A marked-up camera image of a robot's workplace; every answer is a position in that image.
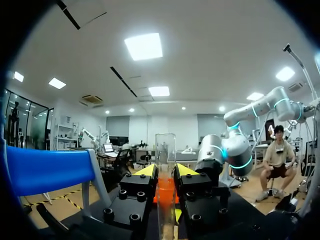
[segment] blue chair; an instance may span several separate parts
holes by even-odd
[[[45,151],[7,146],[5,161],[17,197],[43,194],[82,183],[82,213],[92,218],[89,209],[92,182],[103,207],[111,205],[93,149]]]

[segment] beige t-shirt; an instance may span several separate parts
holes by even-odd
[[[276,149],[283,148],[283,153],[277,153]],[[276,141],[273,141],[266,150],[263,161],[267,161],[268,165],[279,168],[284,164],[287,158],[292,159],[295,153],[291,145],[283,140],[283,144],[278,145]]]

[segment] transparent plastic cup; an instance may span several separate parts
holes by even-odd
[[[173,240],[175,227],[175,183],[176,135],[155,135],[155,162],[158,169],[156,188],[159,239]]]

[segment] floor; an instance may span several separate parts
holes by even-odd
[[[280,200],[274,197],[269,197],[268,199],[262,202],[259,202],[259,203],[255,202],[257,195],[261,192],[261,186],[260,186],[261,171],[262,171],[262,168],[252,171],[248,177],[249,181],[243,182],[240,188],[234,188],[233,191],[241,195],[249,203],[252,203],[260,212],[266,215],[275,208],[275,206]],[[285,191],[287,193],[293,192],[295,189],[297,189],[301,180],[302,180],[302,177],[298,173]],[[282,182],[283,182],[282,178],[276,178],[274,181],[274,187],[279,189],[281,187]],[[53,200],[52,205],[50,205],[49,203],[44,203],[44,205],[47,208],[47,210],[57,220],[61,221],[80,211],[80,209],[77,208],[73,203],[83,208],[82,192],[80,189],[81,189],[81,185],[78,184],[75,186],[50,192],[49,194],[52,199],[58,198],[58,197],[61,197],[61,198]],[[74,192],[74,193],[67,195],[66,197],[62,197],[63,195],[69,194],[70,192]],[[297,208],[299,209],[303,204],[305,194],[298,193],[296,197],[298,198]],[[21,201],[23,204],[28,204],[28,202],[39,203],[45,200],[46,199],[42,194],[21,198]],[[90,196],[89,196],[90,204],[96,202],[97,200],[99,200],[98,193],[93,186],[90,186]],[[36,206],[32,206],[32,212],[29,214],[29,216],[39,229],[46,228],[48,226],[39,215],[38,211],[36,210]]]

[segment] laptop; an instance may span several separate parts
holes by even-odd
[[[111,157],[111,158],[116,158],[118,153],[114,152],[114,148],[112,147],[112,143],[103,143],[103,150],[104,150],[104,155]]]

